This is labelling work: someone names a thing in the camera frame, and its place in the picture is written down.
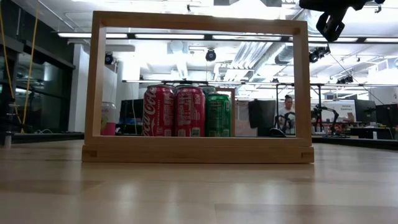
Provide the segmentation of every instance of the person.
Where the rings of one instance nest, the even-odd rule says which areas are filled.
[[[285,95],[284,107],[279,109],[278,114],[285,116],[285,114],[287,114],[289,112],[295,113],[295,110],[293,108],[293,98],[289,95]],[[291,120],[291,122],[290,122],[291,126],[289,123],[286,124],[287,125],[286,134],[294,134],[295,133],[295,129],[294,129],[295,116],[290,114],[289,119]],[[279,118],[279,126],[283,127],[284,124],[285,124],[285,119]]]

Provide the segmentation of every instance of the wooden shelf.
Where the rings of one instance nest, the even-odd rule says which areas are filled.
[[[284,34],[293,37],[296,138],[151,138],[100,136],[106,27]],[[83,162],[313,162],[308,31],[305,21],[227,19],[135,12],[93,13]]]

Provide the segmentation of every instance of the wooden floor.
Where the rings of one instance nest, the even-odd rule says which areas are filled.
[[[0,149],[0,223],[398,223],[396,152],[318,144],[306,165],[82,164],[82,143]]]

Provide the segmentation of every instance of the yellow cable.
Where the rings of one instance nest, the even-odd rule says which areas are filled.
[[[2,8],[1,8],[1,5],[0,5],[0,24],[1,24],[2,50],[4,51],[4,59],[5,59],[5,61],[6,61],[6,70],[7,70],[7,76],[8,76],[8,85],[9,85],[9,87],[10,87],[11,97],[12,97],[12,99],[15,99],[14,91],[12,90],[10,70],[9,70],[9,68],[8,68],[8,59],[7,59],[7,50],[6,50],[6,38],[5,38],[5,36],[4,36],[4,24],[3,24],[3,22],[2,22],[2,13],[1,13],[1,12],[2,12]],[[15,108],[15,107],[14,107],[14,109],[15,109],[15,113],[16,113],[16,115],[17,115],[18,121],[19,121],[19,123],[21,124],[22,122],[21,122],[21,119],[20,119],[20,117],[19,117],[19,115],[18,115],[18,109]]]
[[[27,100],[29,98],[29,85],[30,85],[30,76],[32,75],[32,67],[33,67],[33,56],[35,50],[35,43],[36,43],[36,30],[37,30],[37,21],[39,20],[39,0],[37,0],[36,5],[36,20],[35,20],[35,28],[33,30],[33,41],[32,41],[32,52],[30,53],[30,67],[29,67],[29,75],[27,77],[27,84],[26,84],[26,97],[25,97],[25,107],[24,107],[24,119],[22,124],[25,124],[26,120],[26,108],[27,108]]]

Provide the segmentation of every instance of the red soda can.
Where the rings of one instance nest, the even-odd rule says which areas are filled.
[[[178,137],[205,137],[205,94],[194,86],[181,87],[175,96]]]
[[[171,136],[174,127],[174,93],[167,85],[148,86],[144,94],[142,135]]]

